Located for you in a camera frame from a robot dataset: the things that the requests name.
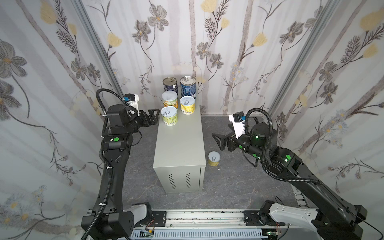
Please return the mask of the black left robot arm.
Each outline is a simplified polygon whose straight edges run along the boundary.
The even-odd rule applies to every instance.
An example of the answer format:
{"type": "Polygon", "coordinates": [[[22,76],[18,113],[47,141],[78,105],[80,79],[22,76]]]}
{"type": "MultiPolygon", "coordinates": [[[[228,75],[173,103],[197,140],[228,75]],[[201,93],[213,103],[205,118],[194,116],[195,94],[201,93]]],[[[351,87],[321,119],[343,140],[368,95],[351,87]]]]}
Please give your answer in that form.
{"type": "Polygon", "coordinates": [[[124,211],[123,185],[131,148],[135,145],[133,135],[139,133],[140,128],[155,126],[160,110],[139,110],[135,105],[139,98],[133,94],[119,97],[120,104],[106,108],[101,99],[103,92],[119,97],[109,89],[96,92],[104,117],[99,150],[104,171],[95,205],[82,218],[83,240],[88,237],[94,240],[129,239],[137,225],[151,225],[155,219],[149,203],[135,204],[124,211]]]}

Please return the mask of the light blue label can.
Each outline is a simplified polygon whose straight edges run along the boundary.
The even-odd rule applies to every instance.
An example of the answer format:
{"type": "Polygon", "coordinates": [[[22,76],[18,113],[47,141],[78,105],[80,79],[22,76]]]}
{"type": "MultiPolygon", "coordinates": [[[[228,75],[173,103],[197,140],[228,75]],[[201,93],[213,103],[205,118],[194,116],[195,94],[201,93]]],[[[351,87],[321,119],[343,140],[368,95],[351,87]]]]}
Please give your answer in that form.
{"type": "Polygon", "coordinates": [[[184,76],[180,79],[182,97],[190,96],[196,98],[196,79],[192,76],[184,76]]]}

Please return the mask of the peach can white lid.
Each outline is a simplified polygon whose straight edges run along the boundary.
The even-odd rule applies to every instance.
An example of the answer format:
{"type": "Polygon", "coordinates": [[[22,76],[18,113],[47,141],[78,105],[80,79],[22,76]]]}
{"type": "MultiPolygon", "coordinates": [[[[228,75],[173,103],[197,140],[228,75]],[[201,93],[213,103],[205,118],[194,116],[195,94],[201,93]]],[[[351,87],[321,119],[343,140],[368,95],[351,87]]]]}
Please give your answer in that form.
{"type": "Polygon", "coordinates": [[[165,91],[162,94],[164,107],[175,107],[178,109],[178,94],[175,91],[165,91]]]}

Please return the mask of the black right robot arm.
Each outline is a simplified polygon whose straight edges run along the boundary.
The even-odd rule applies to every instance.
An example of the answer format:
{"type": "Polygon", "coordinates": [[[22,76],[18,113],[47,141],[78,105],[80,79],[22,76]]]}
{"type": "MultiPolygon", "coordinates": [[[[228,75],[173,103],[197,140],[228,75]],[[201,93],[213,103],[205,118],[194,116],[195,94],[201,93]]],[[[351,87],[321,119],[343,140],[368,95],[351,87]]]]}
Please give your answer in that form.
{"type": "Polygon", "coordinates": [[[261,165],[273,179],[290,183],[315,204],[312,209],[292,208],[265,201],[257,213],[264,226],[280,223],[294,225],[317,233],[323,240],[360,240],[368,211],[339,197],[317,178],[293,151],[277,145],[278,132],[267,111],[253,108],[244,114],[229,116],[227,135],[213,134],[220,150],[240,149],[250,156],[253,167],[261,165]]]}

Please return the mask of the small yellow label can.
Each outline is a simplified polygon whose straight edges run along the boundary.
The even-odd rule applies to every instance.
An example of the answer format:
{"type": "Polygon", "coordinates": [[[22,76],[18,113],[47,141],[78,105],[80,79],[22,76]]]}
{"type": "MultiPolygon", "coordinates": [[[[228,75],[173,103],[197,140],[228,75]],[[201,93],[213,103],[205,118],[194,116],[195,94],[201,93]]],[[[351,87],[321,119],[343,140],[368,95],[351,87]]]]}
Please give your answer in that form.
{"type": "Polygon", "coordinates": [[[195,112],[196,105],[195,98],[192,96],[184,96],[180,99],[181,110],[185,115],[191,115],[195,112]]]}

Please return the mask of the dark navy label can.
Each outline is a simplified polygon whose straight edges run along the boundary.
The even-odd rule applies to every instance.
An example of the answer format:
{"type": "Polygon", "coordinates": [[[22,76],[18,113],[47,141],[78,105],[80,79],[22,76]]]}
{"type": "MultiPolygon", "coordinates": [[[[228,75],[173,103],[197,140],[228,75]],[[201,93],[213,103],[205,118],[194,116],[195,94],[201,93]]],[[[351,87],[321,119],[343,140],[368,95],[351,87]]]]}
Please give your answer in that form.
{"type": "Polygon", "coordinates": [[[164,91],[173,91],[178,93],[178,82],[174,77],[167,77],[163,79],[164,91]]]}

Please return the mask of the green label can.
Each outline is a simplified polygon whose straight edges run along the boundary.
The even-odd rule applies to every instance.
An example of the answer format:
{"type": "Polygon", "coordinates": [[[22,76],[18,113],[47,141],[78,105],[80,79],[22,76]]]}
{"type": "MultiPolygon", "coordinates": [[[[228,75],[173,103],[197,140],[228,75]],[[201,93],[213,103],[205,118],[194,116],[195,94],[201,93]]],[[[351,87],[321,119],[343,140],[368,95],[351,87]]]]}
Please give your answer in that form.
{"type": "Polygon", "coordinates": [[[162,108],[161,115],[166,126],[174,126],[178,122],[178,109],[173,106],[162,108]]]}

